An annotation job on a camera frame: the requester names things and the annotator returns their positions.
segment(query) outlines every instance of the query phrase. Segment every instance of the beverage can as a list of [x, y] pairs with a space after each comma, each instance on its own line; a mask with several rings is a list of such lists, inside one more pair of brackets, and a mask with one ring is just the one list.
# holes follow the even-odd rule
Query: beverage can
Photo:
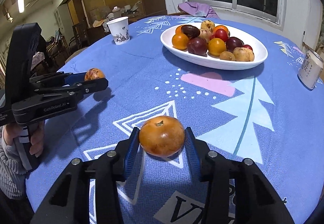
[[304, 62], [299, 70], [299, 80], [310, 90], [312, 90], [323, 70], [323, 59], [312, 49], [305, 55]]

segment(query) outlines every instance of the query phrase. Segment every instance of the table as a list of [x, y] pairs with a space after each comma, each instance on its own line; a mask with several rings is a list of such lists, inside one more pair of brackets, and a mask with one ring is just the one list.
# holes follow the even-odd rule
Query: table
[[[109, 88], [85, 98], [77, 111], [46, 122], [48, 149], [26, 180], [34, 210], [73, 158], [96, 159], [128, 138], [134, 126], [165, 114], [190, 126], [196, 137], [226, 158], [252, 158], [295, 223], [309, 217], [324, 182], [323, 82], [307, 90], [297, 78], [304, 56], [297, 46], [245, 24], [213, 20], [242, 29], [267, 47], [267, 60], [250, 70], [194, 65], [161, 44], [160, 35], [170, 26], [202, 20], [179, 16], [140, 20], [129, 26], [130, 42], [114, 45], [111, 35], [106, 36], [61, 69], [79, 73], [98, 67]], [[95, 223], [94, 181], [90, 187], [90, 222]], [[194, 223], [201, 209], [190, 211], [190, 203], [203, 207], [206, 192], [205, 183], [192, 183], [184, 150], [172, 159], [156, 160], [140, 149], [131, 176], [118, 184], [125, 223], [170, 223], [173, 214], [175, 224]], [[184, 201], [175, 212], [179, 197]]]

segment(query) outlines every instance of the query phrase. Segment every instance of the pink shape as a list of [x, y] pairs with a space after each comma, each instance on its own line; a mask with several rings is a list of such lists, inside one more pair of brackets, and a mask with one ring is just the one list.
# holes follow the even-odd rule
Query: pink shape
[[233, 96], [235, 92], [235, 88], [230, 86], [232, 83], [223, 80], [222, 76], [215, 72], [204, 73], [200, 76], [189, 73], [182, 75], [181, 80], [228, 97]]
[[302, 51], [300, 51], [300, 49], [297, 48], [296, 46], [293, 46], [293, 48], [296, 49], [299, 53], [304, 54], [304, 53], [303, 53]]

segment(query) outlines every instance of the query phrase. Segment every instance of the sleeve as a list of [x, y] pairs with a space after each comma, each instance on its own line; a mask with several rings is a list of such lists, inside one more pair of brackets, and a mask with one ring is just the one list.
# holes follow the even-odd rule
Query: sleeve
[[25, 174], [15, 145], [8, 146], [0, 127], [0, 188], [10, 199], [21, 199], [25, 195]]

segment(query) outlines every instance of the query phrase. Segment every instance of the white plate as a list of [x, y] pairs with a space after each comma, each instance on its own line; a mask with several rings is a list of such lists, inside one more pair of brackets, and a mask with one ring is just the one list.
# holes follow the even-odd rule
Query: white plate
[[[191, 23], [190, 25], [193, 25], [200, 29], [201, 23]], [[172, 37], [175, 35], [175, 31], [178, 26], [179, 25], [176, 25], [165, 30], [161, 34], [161, 42], [172, 54], [188, 62], [200, 66], [209, 67], [213, 69], [220, 69], [220, 70], [246, 70], [258, 66], [268, 57], [268, 51], [266, 47], [258, 39], [256, 39], [252, 35], [242, 30], [227, 25], [226, 27], [230, 31], [231, 36], [235, 36], [241, 39], [244, 42], [244, 44], [250, 45], [253, 48], [254, 61], [238, 62], [238, 61], [221, 60], [219, 58], [211, 57], [210, 55], [208, 55], [208, 53], [206, 57], [202, 57], [199, 55], [191, 54], [187, 50], [185, 51], [178, 50], [172, 46], [172, 42], [171, 42]]]

